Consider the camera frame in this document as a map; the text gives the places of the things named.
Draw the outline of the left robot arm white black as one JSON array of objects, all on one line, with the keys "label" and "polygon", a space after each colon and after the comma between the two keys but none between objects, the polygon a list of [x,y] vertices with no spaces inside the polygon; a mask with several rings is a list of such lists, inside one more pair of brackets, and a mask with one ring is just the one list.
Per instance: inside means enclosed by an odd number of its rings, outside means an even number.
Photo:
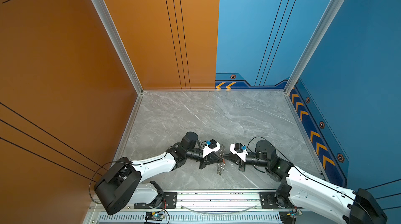
[{"label": "left robot arm white black", "polygon": [[153,177],[183,166],[187,160],[199,162],[200,169],[209,164],[221,163],[221,144],[216,140],[201,143],[198,135],[187,132],[182,140],[164,153],[143,160],[130,161],[122,157],[111,162],[111,167],[89,190],[108,215],[114,215],[129,204],[144,204],[149,208],[164,207],[164,191]]}]

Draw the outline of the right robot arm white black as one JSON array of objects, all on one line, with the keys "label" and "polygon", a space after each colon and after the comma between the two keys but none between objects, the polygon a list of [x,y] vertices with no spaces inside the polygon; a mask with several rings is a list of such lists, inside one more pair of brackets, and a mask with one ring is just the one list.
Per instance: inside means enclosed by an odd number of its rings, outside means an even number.
[{"label": "right robot arm white black", "polygon": [[223,159],[238,164],[240,171],[249,165],[264,168],[280,183],[275,199],[282,208],[310,210],[337,224],[385,224],[388,220],[370,192],[344,188],[303,171],[266,139],[258,141],[254,151],[232,144]]}]

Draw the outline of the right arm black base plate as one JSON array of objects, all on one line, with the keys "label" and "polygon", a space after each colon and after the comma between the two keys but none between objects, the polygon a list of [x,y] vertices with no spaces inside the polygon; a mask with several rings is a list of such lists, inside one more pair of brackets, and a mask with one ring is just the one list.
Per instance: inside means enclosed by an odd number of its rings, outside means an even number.
[{"label": "right arm black base plate", "polygon": [[295,209],[295,205],[289,199],[290,196],[291,194],[288,194],[287,197],[281,194],[276,196],[276,192],[273,191],[259,192],[263,209]]}]

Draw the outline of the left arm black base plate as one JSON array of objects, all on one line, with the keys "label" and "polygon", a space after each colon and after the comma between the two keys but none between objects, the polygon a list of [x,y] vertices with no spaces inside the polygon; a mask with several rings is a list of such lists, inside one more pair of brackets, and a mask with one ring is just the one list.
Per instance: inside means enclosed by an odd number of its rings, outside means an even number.
[{"label": "left arm black base plate", "polygon": [[177,192],[164,192],[163,196],[158,195],[150,204],[135,203],[135,209],[176,209]]}]

